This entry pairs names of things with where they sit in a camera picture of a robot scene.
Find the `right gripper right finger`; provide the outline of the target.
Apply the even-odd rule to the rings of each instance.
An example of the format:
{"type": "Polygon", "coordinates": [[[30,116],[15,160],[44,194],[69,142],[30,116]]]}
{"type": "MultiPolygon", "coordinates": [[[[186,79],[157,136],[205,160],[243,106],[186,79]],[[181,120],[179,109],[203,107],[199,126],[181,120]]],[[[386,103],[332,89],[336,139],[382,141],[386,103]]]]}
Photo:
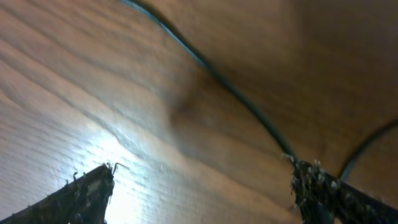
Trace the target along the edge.
{"type": "Polygon", "coordinates": [[[320,167],[289,154],[294,170],[290,185],[303,223],[396,224],[397,210],[334,178],[320,167]]]}

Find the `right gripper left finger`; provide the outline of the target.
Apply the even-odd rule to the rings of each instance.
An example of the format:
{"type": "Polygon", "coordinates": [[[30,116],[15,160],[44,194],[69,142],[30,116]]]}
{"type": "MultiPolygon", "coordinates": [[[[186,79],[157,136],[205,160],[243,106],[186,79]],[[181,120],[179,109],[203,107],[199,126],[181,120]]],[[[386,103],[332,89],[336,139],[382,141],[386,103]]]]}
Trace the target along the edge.
{"type": "Polygon", "coordinates": [[[1,224],[105,224],[113,194],[113,170],[102,164],[41,201],[13,213],[1,224]]]}

